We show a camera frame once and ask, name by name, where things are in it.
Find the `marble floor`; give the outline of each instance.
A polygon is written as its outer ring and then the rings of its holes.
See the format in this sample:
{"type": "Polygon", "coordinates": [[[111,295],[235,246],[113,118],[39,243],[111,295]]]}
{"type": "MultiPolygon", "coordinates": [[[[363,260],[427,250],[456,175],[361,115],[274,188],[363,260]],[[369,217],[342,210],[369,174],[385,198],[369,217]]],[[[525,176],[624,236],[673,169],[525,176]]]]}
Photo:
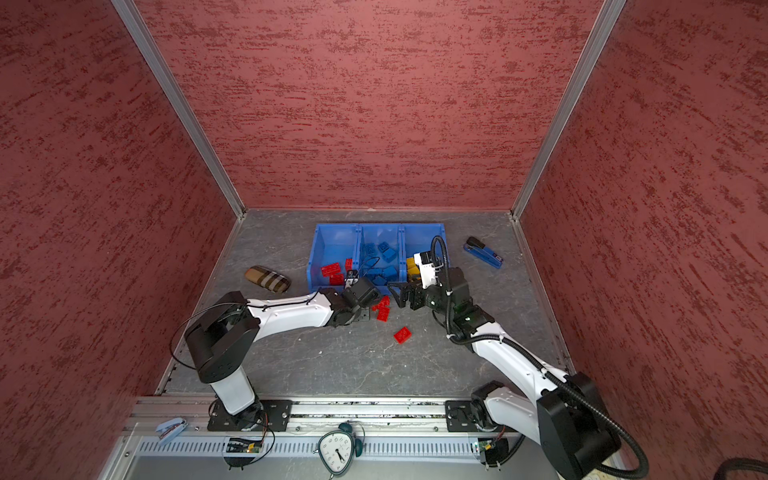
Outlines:
{"type": "MultiPolygon", "coordinates": [[[[543,360],[557,360],[547,320],[504,213],[403,213],[365,211],[251,210],[223,268],[204,298],[212,305],[231,290],[246,298],[272,299],[309,293],[306,264],[317,223],[443,223],[451,266],[460,266],[479,306],[522,345],[543,360]],[[494,269],[466,253],[468,236],[486,242],[504,257],[494,269]],[[290,289],[278,295],[245,279],[252,265],[288,276],[290,289]]],[[[183,348],[182,360],[191,362],[183,348]]],[[[398,309],[389,321],[352,323],[339,328],[292,330],[253,344],[243,366],[257,393],[264,395],[468,396],[497,379],[509,381],[489,362],[445,338],[427,309],[398,309]],[[402,345],[392,337],[407,326],[413,336],[402,345]]],[[[193,370],[177,367],[166,392],[210,392],[193,370]]]]}

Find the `wire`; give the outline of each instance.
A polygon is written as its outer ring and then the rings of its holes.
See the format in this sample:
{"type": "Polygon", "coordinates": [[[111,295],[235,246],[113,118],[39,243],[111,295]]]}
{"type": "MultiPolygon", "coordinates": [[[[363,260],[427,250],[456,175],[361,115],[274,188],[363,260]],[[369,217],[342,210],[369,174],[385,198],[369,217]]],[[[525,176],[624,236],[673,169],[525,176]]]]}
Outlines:
{"type": "MultiPolygon", "coordinates": [[[[179,332],[179,329],[180,329],[182,326],[184,326],[184,325],[186,325],[187,323],[189,323],[189,321],[190,321],[190,320],[192,320],[194,317],[196,317],[196,316],[200,315],[201,313],[205,313],[205,312],[207,312],[208,310],[214,309],[214,308],[216,308],[216,307],[218,307],[218,306],[225,306],[225,305],[250,306],[250,307],[253,307],[253,308],[259,308],[259,309],[261,309],[261,311],[262,311],[262,312],[266,312],[266,309],[269,309],[269,308],[273,308],[273,307],[275,307],[275,306],[285,306],[285,305],[301,305],[301,304],[303,304],[303,303],[305,303],[306,305],[309,305],[309,304],[310,304],[310,302],[311,302],[312,300],[314,300],[314,299],[315,299],[315,297],[317,296],[317,294],[318,294],[318,293],[320,293],[320,290],[317,290],[317,291],[315,292],[315,294],[314,294],[314,295],[312,295],[312,297],[311,297],[311,298],[309,298],[308,300],[301,300],[300,302],[291,302],[291,303],[275,303],[275,304],[273,304],[273,305],[264,305],[264,306],[261,306],[261,305],[250,305],[249,303],[238,303],[238,302],[222,302],[222,303],[217,303],[216,305],[211,305],[211,306],[209,306],[209,307],[207,307],[207,308],[204,308],[204,309],[202,309],[202,310],[201,310],[201,311],[199,311],[199,312],[196,312],[194,315],[192,315],[192,316],[191,316],[191,317],[189,317],[188,319],[184,320],[184,321],[183,321],[181,324],[179,324],[179,326],[177,326],[177,327],[176,327],[176,329],[174,330],[174,334],[173,334],[173,335],[171,335],[171,336],[170,336],[170,340],[168,340],[168,352],[170,352],[170,356],[172,356],[172,357],[174,358],[174,360],[176,360],[176,362],[177,362],[179,365],[182,365],[182,366],[186,366],[188,369],[197,370],[197,369],[196,369],[195,367],[193,367],[192,365],[188,365],[188,364],[186,364],[186,363],[182,362],[181,360],[179,360],[179,358],[178,358],[178,357],[176,356],[176,354],[174,353],[174,338],[176,338],[176,334],[179,332]]],[[[232,313],[230,313],[229,315],[225,316],[224,318],[227,318],[228,316],[232,316],[232,315],[235,315],[235,314],[237,314],[237,313],[239,313],[239,312],[240,312],[240,310],[237,310],[237,311],[235,311],[235,312],[232,312],[232,313]]]]}
{"type": "Polygon", "coordinates": [[[376,260],[375,262],[373,262],[373,265],[367,266],[368,270],[371,270],[373,267],[376,266],[376,264],[381,259],[382,259],[382,257],[370,257],[369,259],[366,259],[366,260],[363,260],[362,262],[360,262],[360,268],[357,270],[357,278],[361,278],[363,275],[365,275],[364,273],[361,273],[361,272],[362,272],[363,266],[366,265],[366,262],[369,262],[371,260],[376,260]]]}
{"type": "MultiPolygon", "coordinates": [[[[237,465],[232,465],[232,464],[230,464],[230,463],[227,461],[227,459],[228,459],[228,458],[233,458],[233,457],[226,457],[226,456],[224,456],[224,461],[225,461],[225,462],[226,462],[226,463],[227,463],[227,464],[230,466],[230,468],[232,468],[233,466],[234,466],[235,468],[236,468],[236,467],[240,467],[240,468],[242,468],[242,467],[246,467],[246,466],[248,466],[248,465],[252,465],[252,464],[254,464],[254,463],[258,462],[259,460],[261,460],[262,458],[266,457],[267,455],[269,455],[269,454],[270,454],[270,452],[272,452],[272,449],[274,449],[274,448],[275,448],[275,443],[277,443],[277,440],[275,439],[275,432],[273,432],[273,431],[272,431],[272,429],[271,429],[269,426],[267,426],[267,428],[266,428],[266,429],[267,429],[267,430],[268,430],[268,431],[269,431],[269,432],[272,434],[272,443],[270,444],[270,447],[269,447],[269,449],[268,449],[266,452],[264,452],[264,454],[263,454],[263,455],[261,455],[260,457],[258,457],[258,458],[252,458],[252,459],[250,460],[250,462],[248,462],[248,463],[243,463],[243,464],[237,464],[237,465]]],[[[240,440],[243,440],[243,439],[241,439],[240,437],[236,437],[235,439],[236,439],[236,441],[240,441],[240,440]]]]}
{"type": "Polygon", "coordinates": [[[498,433],[498,437],[496,437],[493,442],[491,442],[491,445],[496,445],[496,442],[502,439],[502,436],[504,435],[504,432],[507,431],[507,426],[503,425],[502,430],[498,433]]]}
{"type": "Polygon", "coordinates": [[[509,459],[512,458],[512,456],[517,453],[517,451],[520,449],[520,445],[523,444],[523,440],[525,440],[525,435],[520,434],[517,441],[514,445],[509,449],[509,452],[507,453],[507,456],[502,458],[500,462],[498,462],[496,465],[488,465],[490,468],[498,468],[504,465],[506,462],[509,462],[509,459]]]}
{"type": "Polygon", "coordinates": [[[251,308],[257,308],[261,309],[262,312],[266,312],[266,309],[268,308],[274,308],[276,306],[288,306],[288,305],[309,305],[312,300],[315,299],[317,294],[320,293],[320,290],[318,289],[314,295],[312,295],[308,300],[300,300],[299,302],[289,302],[289,303],[273,303],[272,305],[251,305],[247,304],[246,306],[249,306],[251,308]]]}
{"type": "Polygon", "coordinates": [[[366,427],[362,426],[362,423],[357,420],[347,420],[347,423],[356,423],[362,429],[362,446],[366,447],[366,427]]]}
{"type": "Polygon", "coordinates": [[[728,472],[735,472],[736,470],[768,474],[768,463],[755,460],[754,458],[729,458],[720,464],[712,480],[725,480],[728,472]]]}
{"type": "Polygon", "coordinates": [[[445,298],[445,333],[447,335],[451,335],[451,277],[448,273],[449,268],[449,262],[448,262],[448,249],[445,247],[445,241],[440,237],[439,235],[435,235],[432,238],[432,245],[429,248],[429,252],[432,254],[432,261],[437,261],[437,250],[435,250],[435,247],[437,244],[440,244],[440,254],[442,255],[442,265],[440,266],[441,272],[444,274],[445,279],[442,281],[442,286],[445,289],[445,291],[448,293],[445,298]]]}
{"type": "Polygon", "coordinates": [[[599,470],[600,472],[606,473],[608,475],[613,475],[614,477],[629,478],[632,480],[644,478],[646,475],[648,475],[648,469],[649,469],[648,457],[645,455],[645,452],[643,452],[643,449],[640,447],[640,444],[637,443],[637,441],[632,437],[632,435],[630,435],[629,432],[627,432],[627,430],[624,429],[624,427],[616,423],[611,417],[603,413],[598,407],[592,405],[579,392],[572,389],[570,386],[566,385],[562,380],[556,377],[552,372],[547,370],[544,367],[544,365],[542,365],[541,362],[539,362],[536,359],[536,357],[533,356],[533,354],[531,354],[529,351],[523,348],[522,345],[520,345],[519,343],[515,342],[512,339],[509,339],[507,337],[500,337],[498,335],[483,334],[483,335],[473,336],[470,339],[464,339],[464,340],[458,340],[454,337],[451,337],[451,341],[456,345],[468,345],[470,343],[481,342],[482,340],[492,340],[494,342],[501,341],[501,342],[504,342],[506,345],[509,345],[513,349],[517,350],[536,369],[541,370],[541,372],[544,373],[544,377],[547,380],[554,383],[558,388],[562,390],[562,392],[566,393],[576,403],[585,407],[587,410],[592,412],[593,415],[602,419],[602,421],[605,422],[605,424],[610,430],[613,430],[627,443],[627,445],[629,445],[629,447],[632,449],[632,452],[637,457],[638,465],[637,465],[637,468],[633,470],[620,470],[619,468],[613,468],[606,465],[599,465],[597,467],[597,470],[599,470]]]}
{"type": "Polygon", "coordinates": [[[271,429],[271,428],[270,428],[268,425],[266,426],[266,429],[267,429],[267,431],[268,431],[269,433],[271,433],[271,434],[272,434],[272,444],[270,445],[270,449],[269,449],[269,450],[267,450],[266,452],[264,452],[264,455],[261,455],[259,458],[257,458],[256,460],[253,460],[251,463],[256,463],[256,462],[258,462],[258,461],[259,461],[259,460],[261,460],[262,458],[264,458],[264,457],[266,457],[267,455],[269,455],[269,454],[270,454],[270,452],[272,452],[272,449],[274,449],[274,448],[275,448],[275,443],[277,443],[277,440],[275,439],[275,432],[273,432],[273,431],[272,431],[272,429],[271,429]]]}
{"type": "Polygon", "coordinates": [[[207,307],[207,308],[204,308],[204,309],[202,309],[202,310],[201,310],[201,311],[199,311],[199,312],[196,312],[194,315],[192,315],[192,316],[191,316],[191,317],[189,317],[188,319],[184,320],[184,321],[183,321],[181,324],[179,324],[179,326],[177,326],[177,327],[176,327],[176,329],[174,330],[174,334],[173,334],[173,335],[171,335],[171,336],[170,336],[170,340],[168,340],[168,351],[170,352],[170,356],[172,356],[172,357],[174,358],[174,360],[176,360],[176,362],[177,362],[179,365],[182,365],[182,366],[186,366],[188,369],[197,370],[197,369],[196,369],[196,368],[194,368],[192,365],[188,365],[188,364],[186,364],[186,363],[182,362],[181,360],[179,360],[179,359],[178,359],[178,357],[177,357],[177,356],[174,354],[174,338],[176,337],[176,334],[179,332],[179,329],[180,329],[182,326],[186,325],[186,324],[187,324],[187,323],[188,323],[190,320],[192,320],[194,317],[196,317],[196,316],[200,315],[201,313],[205,313],[205,312],[207,312],[208,310],[211,310],[211,309],[213,309],[213,308],[216,308],[217,306],[225,306],[225,305],[240,305],[240,306],[248,306],[248,304],[247,304],[247,303],[238,303],[238,302],[223,302],[223,303],[217,303],[216,305],[211,305],[211,306],[209,306],[209,307],[207,307]]]}
{"type": "MultiPolygon", "coordinates": [[[[430,253],[432,254],[433,261],[437,261],[437,251],[435,250],[435,247],[437,244],[440,244],[440,250],[442,254],[442,268],[441,270],[444,272],[445,279],[443,280],[443,288],[446,292],[451,292],[451,277],[449,276],[448,268],[449,268],[449,261],[448,261],[448,249],[445,248],[445,241],[440,237],[439,235],[435,235],[434,238],[432,238],[432,245],[430,247],[430,253]]],[[[592,412],[593,415],[599,417],[600,419],[605,422],[607,427],[611,430],[613,430],[616,434],[618,434],[621,438],[624,439],[624,441],[630,446],[632,449],[632,452],[637,457],[637,468],[633,470],[620,470],[618,468],[609,467],[606,465],[599,465],[597,467],[597,470],[600,472],[606,473],[608,475],[613,475],[614,477],[619,478],[629,478],[630,480],[637,480],[639,478],[644,478],[646,475],[648,475],[648,469],[650,468],[648,463],[648,457],[645,455],[645,452],[643,452],[643,449],[640,447],[640,444],[637,443],[637,441],[632,437],[632,435],[627,432],[627,430],[624,429],[621,425],[616,423],[611,417],[609,417],[607,414],[603,413],[599,408],[592,405],[586,398],[584,398],[579,392],[576,390],[573,390],[571,387],[566,385],[564,382],[562,382],[558,377],[556,377],[552,372],[550,372],[548,369],[544,367],[544,365],[539,362],[536,357],[534,357],[529,351],[527,351],[525,348],[523,348],[522,345],[515,342],[512,339],[509,339],[507,337],[502,337],[499,335],[478,335],[473,336],[470,339],[457,339],[456,335],[451,332],[451,296],[447,295],[447,298],[445,299],[445,332],[451,339],[451,341],[456,345],[468,345],[470,343],[480,342],[482,340],[493,340],[495,342],[504,342],[505,344],[509,345],[513,349],[517,350],[521,355],[525,357],[526,360],[528,360],[531,365],[533,365],[536,369],[541,370],[544,373],[544,377],[549,380],[550,382],[554,383],[557,387],[559,387],[563,392],[565,392],[568,396],[570,396],[576,403],[579,403],[581,406],[585,407],[587,410],[592,412]]],[[[432,312],[433,318],[437,319],[435,316],[434,311],[432,312]]]]}
{"type": "Polygon", "coordinates": [[[266,437],[266,428],[270,425],[270,417],[266,416],[266,410],[262,410],[262,412],[264,412],[264,428],[261,430],[261,441],[263,442],[264,437],[266,437]]]}

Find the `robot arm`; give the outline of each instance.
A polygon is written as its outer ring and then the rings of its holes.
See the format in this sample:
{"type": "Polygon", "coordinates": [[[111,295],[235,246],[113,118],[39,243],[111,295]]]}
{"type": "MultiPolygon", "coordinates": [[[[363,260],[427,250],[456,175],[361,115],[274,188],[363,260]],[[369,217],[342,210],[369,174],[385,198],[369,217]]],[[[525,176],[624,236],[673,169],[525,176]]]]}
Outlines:
{"type": "MultiPolygon", "coordinates": [[[[421,279],[388,285],[398,306],[410,303],[412,310],[427,306],[445,315],[453,343],[467,346],[498,367],[524,395],[491,382],[472,394],[472,421],[481,429],[507,425],[539,443],[566,480],[578,480],[600,468],[621,447],[616,430],[621,427],[604,414],[605,405],[594,383],[582,373],[569,376],[548,365],[512,340],[492,316],[473,303],[461,269],[445,265],[441,283],[434,252],[417,253],[415,261],[421,279]],[[586,403],[594,408],[583,407],[586,403]]],[[[231,292],[219,300],[220,306],[194,322],[184,338],[200,381],[216,391],[232,417],[233,429],[249,429],[256,425],[261,410],[241,366],[251,344],[292,329],[348,325],[380,297],[365,277],[354,283],[348,279],[341,293],[321,289],[290,299],[246,301],[239,292],[231,292]]],[[[636,443],[631,446],[639,448],[636,443]]]]}
{"type": "Polygon", "coordinates": [[[332,288],[279,300],[248,300],[229,292],[187,328],[184,339],[200,381],[209,384],[231,415],[247,424],[260,410],[242,363],[253,342],[287,330],[349,325],[381,293],[367,278],[341,293],[332,288]]]}

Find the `blue storage bin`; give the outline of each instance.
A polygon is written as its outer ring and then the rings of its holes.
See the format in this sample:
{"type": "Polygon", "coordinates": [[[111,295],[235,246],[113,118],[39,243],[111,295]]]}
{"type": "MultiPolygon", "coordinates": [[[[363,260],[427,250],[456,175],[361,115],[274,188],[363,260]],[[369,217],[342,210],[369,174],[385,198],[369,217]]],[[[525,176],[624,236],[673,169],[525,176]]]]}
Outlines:
{"type": "MultiPolygon", "coordinates": [[[[405,282],[408,278],[406,258],[429,250],[435,235],[445,239],[442,223],[318,223],[310,262],[306,267],[310,292],[331,286],[328,278],[320,272],[322,266],[339,262],[342,274],[346,274],[344,262],[348,258],[352,259],[352,268],[361,270],[363,275],[371,268],[377,273],[382,270],[391,273],[394,269],[398,273],[397,278],[390,281],[405,282]],[[379,252],[378,245],[384,242],[396,254],[390,261],[379,252]],[[367,261],[374,257],[379,257],[376,264],[367,261]]],[[[343,286],[332,287],[343,289],[343,286]]],[[[378,285],[377,288],[382,294],[389,295],[386,285],[378,285]]]]}
{"type": "MultiPolygon", "coordinates": [[[[398,271],[400,270],[400,255],[399,255],[399,245],[401,243],[400,237],[402,234],[402,225],[400,223],[361,223],[360,224],[360,243],[361,245],[366,245],[368,243],[373,243],[376,245],[376,252],[370,256],[366,255],[365,248],[360,249],[360,257],[359,262],[365,263],[369,259],[373,257],[378,257],[379,261],[376,262],[376,265],[372,265],[372,262],[368,262],[367,266],[372,266],[377,269],[385,269],[388,266],[395,267],[398,271]],[[381,243],[386,242],[389,245],[389,248],[396,254],[394,257],[391,257],[390,260],[387,260],[384,258],[382,253],[379,251],[379,245],[381,243]]],[[[379,291],[384,295],[389,295],[389,290],[387,289],[386,285],[377,285],[379,288],[379,291]]]]}
{"type": "MultiPolygon", "coordinates": [[[[344,263],[352,259],[352,268],[359,265],[357,252],[360,250],[360,225],[358,223],[318,223],[315,228],[315,240],[312,242],[310,262],[306,266],[306,279],[310,292],[332,286],[327,276],[320,269],[325,265],[339,262],[341,274],[346,276],[344,263]]],[[[332,286],[337,290],[343,286],[332,286]]]]}
{"type": "MultiPolygon", "coordinates": [[[[405,259],[413,258],[417,253],[429,250],[435,235],[441,236],[445,240],[445,246],[448,246],[448,241],[445,239],[445,226],[442,223],[404,223],[403,225],[405,232],[400,255],[405,259]]],[[[400,270],[400,276],[401,278],[408,278],[408,267],[405,263],[400,270]]]]}

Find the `blue stapler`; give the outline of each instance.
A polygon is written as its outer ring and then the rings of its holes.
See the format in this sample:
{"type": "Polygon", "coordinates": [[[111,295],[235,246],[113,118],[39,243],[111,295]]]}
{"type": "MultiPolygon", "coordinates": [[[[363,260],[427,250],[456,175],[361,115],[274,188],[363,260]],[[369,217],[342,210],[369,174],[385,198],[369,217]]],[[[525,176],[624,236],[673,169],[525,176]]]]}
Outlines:
{"type": "Polygon", "coordinates": [[[496,255],[496,252],[474,237],[469,237],[467,239],[467,242],[464,244],[464,250],[467,250],[469,253],[494,268],[502,268],[502,264],[504,263],[503,258],[496,255]]]}
{"type": "Polygon", "coordinates": [[[179,435],[186,427],[187,420],[184,420],[181,417],[176,417],[175,419],[161,423],[154,431],[157,432],[157,436],[160,437],[160,445],[165,445],[179,435]]]}

